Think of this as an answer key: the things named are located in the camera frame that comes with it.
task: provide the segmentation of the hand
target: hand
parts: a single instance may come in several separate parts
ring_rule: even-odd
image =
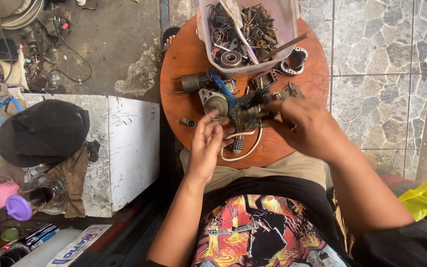
[[[325,107],[307,99],[289,97],[264,109],[281,112],[282,122],[266,121],[293,148],[329,164],[354,147]]]
[[[190,147],[186,177],[200,181],[204,185],[212,178],[218,152],[234,142],[233,139],[224,140],[235,132],[233,127],[226,127],[225,130],[222,128],[230,122],[230,119],[213,121],[218,113],[218,110],[214,110],[197,123]]]

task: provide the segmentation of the foot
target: foot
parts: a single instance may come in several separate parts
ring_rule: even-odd
[[[172,43],[172,40],[174,39],[174,37],[175,37],[175,35],[171,35],[171,36],[169,36],[169,38],[168,38],[168,39],[166,39],[166,42],[164,43],[164,46],[167,46],[167,45],[169,45],[170,43]]]

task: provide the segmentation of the purple lid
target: purple lid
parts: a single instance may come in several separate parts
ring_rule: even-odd
[[[19,195],[10,195],[6,199],[8,215],[18,221],[27,221],[32,217],[32,209],[27,200]]]

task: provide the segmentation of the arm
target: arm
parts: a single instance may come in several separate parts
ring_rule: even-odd
[[[212,178],[217,154],[233,142],[223,139],[234,132],[223,125],[229,119],[212,121],[218,111],[204,116],[195,129],[187,173],[169,212],[149,249],[147,259],[168,267],[186,266],[195,246],[205,184]]]
[[[360,235],[414,222],[324,107],[290,97],[266,109],[281,112],[282,122],[268,123],[289,145],[329,164],[341,213],[352,233]]]

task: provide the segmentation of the white cable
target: white cable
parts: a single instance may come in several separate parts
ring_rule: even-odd
[[[254,130],[252,132],[248,132],[248,133],[236,133],[236,134],[228,136],[225,139],[230,139],[230,138],[233,138],[233,137],[236,137],[236,136],[240,136],[240,135],[253,135],[255,133],[255,131],[256,130]],[[258,138],[256,139],[256,143],[253,145],[252,149],[250,149],[250,151],[248,151],[245,155],[240,156],[238,158],[233,158],[233,159],[226,159],[226,158],[224,158],[223,157],[223,148],[222,148],[222,150],[220,150],[220,156],[222,157],[222,160],[224,160],[224,161],[238,161],[238,160],[246,158],[248,155],[250,155],[253,152],[253,150],[255,150],[256,146],[259,144],[259,141],[261,140],[261,134],[262,133],[263,133],[263,128],[260,127],[259,128],[259,132],[258,132]]]

